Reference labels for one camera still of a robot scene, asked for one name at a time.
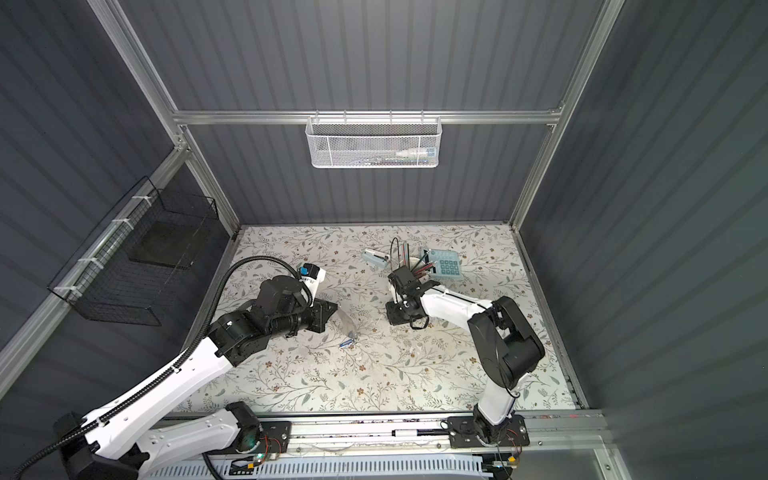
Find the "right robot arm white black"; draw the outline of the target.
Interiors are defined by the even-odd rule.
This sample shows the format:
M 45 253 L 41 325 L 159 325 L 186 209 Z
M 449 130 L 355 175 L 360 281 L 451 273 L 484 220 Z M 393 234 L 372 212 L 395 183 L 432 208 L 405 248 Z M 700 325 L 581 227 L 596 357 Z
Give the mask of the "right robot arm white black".
M 392 300 L 386 304 L 392 326 L 423 330 L 436 318 L 471 336 L 486 384 L 470 416 L 450 416 L 444 429 L 455 449 L 509 447 L 520 452 L 530 444 L 525 420 L 515 413 L 516 387 L 546 356 L 543 342 L 507 296 L 482 300 L 426 280 L 407 266 L 387 277 Z

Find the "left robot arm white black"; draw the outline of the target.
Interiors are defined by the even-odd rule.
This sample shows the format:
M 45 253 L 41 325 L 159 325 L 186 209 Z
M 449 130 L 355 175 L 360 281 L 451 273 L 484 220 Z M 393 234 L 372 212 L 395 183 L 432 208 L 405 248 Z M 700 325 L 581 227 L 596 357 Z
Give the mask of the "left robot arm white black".
M 234 449 L 264 455 L 269 442 L 260 420 L 244 402 L 170 427 L 157 422 L 194 391 L 263 351 L 274 336 L 302 329 L 321 333 L 337 311 L 335 303 L 313 299 L 325 270 L 304 264 L 297 277 L 279 275 L 262 283 L 258 297 L 212 324 L 188 357 L 163 369 L 113 402 L 55 424 L 59 437 L 90 422 L 95 428 L 61 449 L 71 479 L 144 479 L 198 454 Z

